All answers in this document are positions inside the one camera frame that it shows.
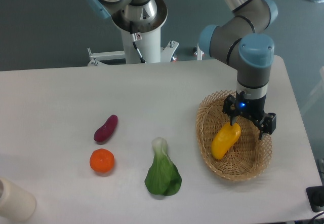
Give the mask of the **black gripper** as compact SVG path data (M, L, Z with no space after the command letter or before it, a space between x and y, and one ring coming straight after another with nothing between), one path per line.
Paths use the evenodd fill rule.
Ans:
M230 118L230 126L236 122L237 116L255 120L255 126L259 129L259 140L264 134L271 135L276 129L276 114L265 113L266 95L258 99L247 99L245 92L236 92L236 97L228 95L223 103L223 113Z

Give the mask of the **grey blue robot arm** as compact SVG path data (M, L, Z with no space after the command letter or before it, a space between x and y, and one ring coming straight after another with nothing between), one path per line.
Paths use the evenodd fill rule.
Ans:
M122 34L126 62L162 62L160 29L168 11L163 0L86 0L103 19L112 19ZM233 124L238 116L250 120L260 134L272 134L276 115L264 104L274 58L274 42L264 30L276 19L272 0L225 0L233 18L225 25L209 25L197 47L237 71L236 94L224 100L223 112Z

